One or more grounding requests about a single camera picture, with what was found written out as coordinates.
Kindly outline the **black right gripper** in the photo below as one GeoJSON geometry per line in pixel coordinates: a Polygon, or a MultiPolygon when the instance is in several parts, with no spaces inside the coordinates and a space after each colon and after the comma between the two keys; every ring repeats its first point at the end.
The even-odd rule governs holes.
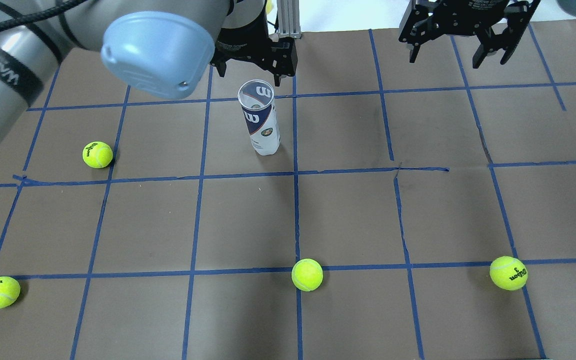
{"type": "Polygon", "coordinates": [[[474,69],[486,57],[503,50],[500,64],[514,54],[539,0],[410,0],[400,23],[398,41],[409,48],[415,63],[421,46],[441,35],[475,35],[480,45],[472,57],[474,69]]]}

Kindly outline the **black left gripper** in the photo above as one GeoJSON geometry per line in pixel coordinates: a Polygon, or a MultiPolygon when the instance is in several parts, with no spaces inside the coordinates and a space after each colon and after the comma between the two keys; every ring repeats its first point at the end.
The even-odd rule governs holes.
{"type": "Polygon", "coordinates": [[[229,0],[228,12],[215,41],[211,66],[220,78],[226,77],[228,60],[269,66],[274,86],[294,77],[298,55],[294,38],[270,39],[267,27],[267,0],[229,0]]]}

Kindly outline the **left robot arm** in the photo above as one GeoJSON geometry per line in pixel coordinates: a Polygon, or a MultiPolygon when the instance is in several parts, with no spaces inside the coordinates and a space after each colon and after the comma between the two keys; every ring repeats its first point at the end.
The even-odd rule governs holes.
{"type": "Polygon", "coordinates": [[[238,60],[294,76],[297,0],[0,0],[0,143],[71,50],[96,51],[110,73],[165,100],[194,93],[206,67],[238,60]]]}

